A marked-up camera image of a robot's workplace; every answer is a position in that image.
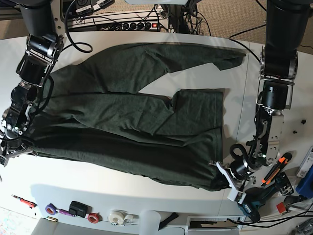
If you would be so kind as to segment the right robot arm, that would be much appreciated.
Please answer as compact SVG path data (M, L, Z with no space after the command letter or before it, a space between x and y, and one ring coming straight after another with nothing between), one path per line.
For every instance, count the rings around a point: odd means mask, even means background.
M11 92L11 104L3 112L0 131L0 164L32 153L26 136L37 111L32 111L39 90L49 78L64 46L64 17L60 0L16 0L29 32L26 50L16 73L20 82Z

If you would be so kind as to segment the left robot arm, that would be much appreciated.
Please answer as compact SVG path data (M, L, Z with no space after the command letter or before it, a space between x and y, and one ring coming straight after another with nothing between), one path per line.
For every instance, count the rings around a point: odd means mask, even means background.
M266 43L261 51L253 140L230 147L234 161L229 167L216 162L231 188L228 198L243 204L245 189L254 183L252 174L278 158L283 111L291 108L298 52L308 19L311 0L268 0L266 6Z

